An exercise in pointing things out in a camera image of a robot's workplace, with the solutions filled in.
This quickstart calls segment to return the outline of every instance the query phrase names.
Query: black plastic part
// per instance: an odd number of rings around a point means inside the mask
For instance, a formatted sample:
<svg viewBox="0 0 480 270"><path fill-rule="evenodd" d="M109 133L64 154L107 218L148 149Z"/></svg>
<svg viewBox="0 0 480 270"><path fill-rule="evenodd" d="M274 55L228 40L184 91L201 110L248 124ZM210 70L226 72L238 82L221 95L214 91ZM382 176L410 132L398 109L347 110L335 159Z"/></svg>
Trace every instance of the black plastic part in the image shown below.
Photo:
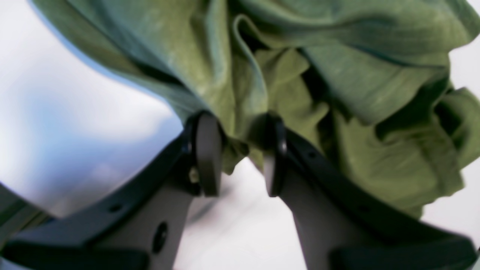
<svg viewBox="0 0 480 270"><path fill-rule="evenodd" d="M292 211L309 270L463 270L477 259L466 237L420 223L362 191L278 116L270 114L266 125L268 193ZM19 233L4 257L36 270L170 270L193 196L200 186L218 194L222 135L211 114L195 115L119 191ZM193 166L201 185L189 179Z"/></svg>
<svg viewBox="0 0 480 270"><path fill-rule="evenodd" d="M466 270L475 262L460 237L395 247L342 248L331 254L335 270Z"/></svg>
<svg viewBox="0 0 480 270"><path fill-rule="evenodd" d="M287 133L282 119L270 112L265 121L264 177L268 195L280 194L287 159Z"/></svg>
<svg viewBox="0 0 480 270"><path fill-rule="evenodd" d="M182 134L120 190L70 217L20 232L3 256L36 270L171 269L188 208L199 194L188 172L196 164L197 129L212 126L200 123L203 115L192 117ZM202 158L213 160L208 153Z"/></svg>
<svg viewBox="0 0 480 270"><path fill-rule="evenodd" d="M309 270L456 270L477 259L468 238L418 222L365 193L299 135L287 131L287 141L280 197L292 210Z"/></svg>
<svg viewBox="0 0 480 270"><path fill-rule="evenodd" d="M222 146L221 128L215 116L201 114L196 130L195 157L200 185L206 197L217 197L220 193Z"/></svg>

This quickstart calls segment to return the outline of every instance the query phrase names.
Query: hole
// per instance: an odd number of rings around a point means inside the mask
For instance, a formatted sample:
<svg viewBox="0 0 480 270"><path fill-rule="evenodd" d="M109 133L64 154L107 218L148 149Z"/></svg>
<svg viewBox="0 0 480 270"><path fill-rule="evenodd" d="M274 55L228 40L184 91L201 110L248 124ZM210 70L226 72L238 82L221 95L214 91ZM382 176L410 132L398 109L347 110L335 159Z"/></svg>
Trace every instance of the hole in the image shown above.
<svg viewBox="0 0 480 270"><path fill-rule="evenodd" d="M57 219L55 219L55 218L48 218L48 219L45 221L45 223L51 223L51 222L54 222L54 221L56 221L56 220L57 220Z"/></svg>
<svg viewBox="0 0 480 270"><path fill-rule="evenodd" d="M360 210L360 212L364 212L364 213L368 213L370 212L370 207L366 206L366 205L360 205L358 207L358 209Z"/></svg>
<svg viewBox="0 0 480 270"><path fill-rule="evenodd" d="M116 205L113 205L112 207L110 207L108 210L110 211L110 213L115 213L115 212L118 212L122 208L123 208L123 206L121 204L116 204Z"/></svg>
<svg viewBox="0 0 480 270"><path fill-rule="evenodd" d="M156 229L155 236L153 237L153 244L152 244L152 252L158 254L165 244L165 240L167 239L167 223L162 222Z"/></svg>

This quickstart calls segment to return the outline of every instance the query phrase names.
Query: white background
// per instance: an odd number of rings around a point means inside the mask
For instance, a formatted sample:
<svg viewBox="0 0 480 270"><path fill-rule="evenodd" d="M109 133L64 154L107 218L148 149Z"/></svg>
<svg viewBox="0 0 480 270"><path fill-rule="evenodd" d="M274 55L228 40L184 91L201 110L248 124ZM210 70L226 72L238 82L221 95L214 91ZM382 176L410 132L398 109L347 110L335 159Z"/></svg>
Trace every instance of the white background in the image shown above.
<svg viewBox="0 0 480 270"><path fill-rule="evenodd" d="M480 11L480 0L470 3ZM451 59L455 86L480 97L480 39ZM161 98L86 58L28 1L0 0L3 184L64 216L130 179L180 131ZM466 188L427 206L423 220L480 246L480 160L463 174ZM247 160L209 207L185 229L175 269L305 269L289 209Z"/></svg>

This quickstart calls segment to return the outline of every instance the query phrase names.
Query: white surface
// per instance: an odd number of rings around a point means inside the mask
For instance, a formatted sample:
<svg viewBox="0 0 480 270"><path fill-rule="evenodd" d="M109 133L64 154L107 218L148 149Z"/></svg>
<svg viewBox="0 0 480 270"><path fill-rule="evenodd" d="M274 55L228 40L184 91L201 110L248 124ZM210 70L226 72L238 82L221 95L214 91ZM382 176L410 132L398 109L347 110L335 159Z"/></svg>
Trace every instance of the white surface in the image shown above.
<svg viewBox="0 0 480 270"><path fill-rule="evenodd" d="M27 1L0 0L0 181L64 216L128 180L181 126L162 99L54 33ZM455 85L480 96L480 39L454 51L452 66ZM463 173L467 187L423 220L480 246L480 160ZM233 189L185 229L175 269L305 269L289 209L252 164L223 181Z"/></svg>

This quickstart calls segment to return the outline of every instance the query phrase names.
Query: green cloth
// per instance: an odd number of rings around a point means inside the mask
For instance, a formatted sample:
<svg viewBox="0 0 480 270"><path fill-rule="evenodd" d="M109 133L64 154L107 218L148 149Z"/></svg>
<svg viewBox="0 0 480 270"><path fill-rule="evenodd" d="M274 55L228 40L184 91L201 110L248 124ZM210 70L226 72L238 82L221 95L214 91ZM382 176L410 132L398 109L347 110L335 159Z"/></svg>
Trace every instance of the green cloth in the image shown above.
<svg viewBox="0 0 480 270"><path fill-rule="evenodd" d="M276 111L364 190L414 217L463 187L480 105L449 82L448 52L480 19L464 0L34 0L113 73L185 121L212 111L224 171L262 166Z"/></svg>

